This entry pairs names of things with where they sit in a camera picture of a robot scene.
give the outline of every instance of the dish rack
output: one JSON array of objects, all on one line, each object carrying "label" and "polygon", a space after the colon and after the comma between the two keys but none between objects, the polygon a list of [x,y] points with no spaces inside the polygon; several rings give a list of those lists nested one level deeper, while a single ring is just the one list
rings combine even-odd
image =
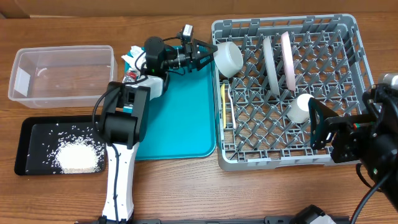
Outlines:
[{"label": "dish rack", "polygon": [[[230,19],[215,21],[213,44],[232,41],[241,49],[244,66],[229,80],[215,67],[215,102],[218,113],[218,163],[223,170],[274,169],[281,166],[336,165],[329,144],[312,150],[310,120],[296,124],[286,117],[290,103],[309,93],[340,116],[361,114],[362,94],[373,84],[355,18],[349,14]],[[285,84],[280,36],[288,32],[292,46],[296,89]],[[262,41],[271,36],[280,96],[270,91]],[[220,86],[231,85],[223,129]]]}]

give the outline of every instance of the wire grid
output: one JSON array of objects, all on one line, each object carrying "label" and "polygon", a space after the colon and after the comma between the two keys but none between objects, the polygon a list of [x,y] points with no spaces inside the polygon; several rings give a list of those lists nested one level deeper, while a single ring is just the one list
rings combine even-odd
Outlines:
[{"label": "wire grid", "polygon": [[[330,154],[333,150],[330,145],[317,151],[310,148],[309,120],[296,124],[286,117],[291,101],[302,93],[313,95],[339,115],[360,114],[340,31],[289,32],[289,36],[296,74],[294,92],[288,91],[285,84],[280,34],[271,36],[280,96],[271,93],[265,76],[262,34],[216,39],[217,44],[235,42],[244,57],[244,67],[234,76],[230,86],[236,130],[232,128],[231,104],[226,104],[224,150],[229,160],[244,162],[255,158],[276,160],[287,156]],[[224,83],[227,91],[229,82]]]}]

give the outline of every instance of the wooden table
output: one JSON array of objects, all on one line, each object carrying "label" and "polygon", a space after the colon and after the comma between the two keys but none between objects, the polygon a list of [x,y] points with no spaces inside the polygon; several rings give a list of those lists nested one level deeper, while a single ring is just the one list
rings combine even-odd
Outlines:
[{"label": "wooden table", "polygon": [[[398,14],[354,13],[374,80],[398,71]],[[14,173],[23,120],[29,116],[89,114],[92,108],[33,110],[7,97],[16,52],[26,47],[110,45],[121,59],[146,38],[171,37],[184,24],[210,41],[217,19],[285,15],[97,17],[0,20],[0,223],[71,223],[102,212],[107,172],[90,175],[24,176]],[[311,203],[329,214],[352,215],[368,191],[354,166],[286,167],[225,172],[216,152],[204,159],[138,162],[134,174],[135,218],[163,220],[262,218],[294,215]],[[358,223],[396,223],[398,213],[376,193]]]}]

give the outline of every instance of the blue tray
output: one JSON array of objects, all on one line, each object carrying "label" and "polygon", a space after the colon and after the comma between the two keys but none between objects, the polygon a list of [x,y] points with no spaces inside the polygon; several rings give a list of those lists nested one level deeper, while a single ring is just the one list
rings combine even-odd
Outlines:
[{"label": "blue tray", "polygon": [[147,133],[137,160],[206,157],[215,150],[213,66],[184,76],[170,73],[169,89],[149,103]]}]

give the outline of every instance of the white cup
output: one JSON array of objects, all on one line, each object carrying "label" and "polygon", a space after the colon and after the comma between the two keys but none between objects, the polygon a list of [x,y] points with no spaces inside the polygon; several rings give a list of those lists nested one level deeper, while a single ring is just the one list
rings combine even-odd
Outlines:
[{"label": "white cup", "polygon": [[287,113],[287,117],[295,123],[304,123],[307,119],[310,118],[308,102],[311,98],[313,98],[312,95],[308,93],[303,93],[296,99],[294,99],[293,102],[290,104],[292,108]]},{"label": "white cup", "polygon": [[239,47],[233,42],[217,44],[218,50],[214,53],[214,61],[218,70],[226,78],[231,78],[243,67],[243,56]]}]

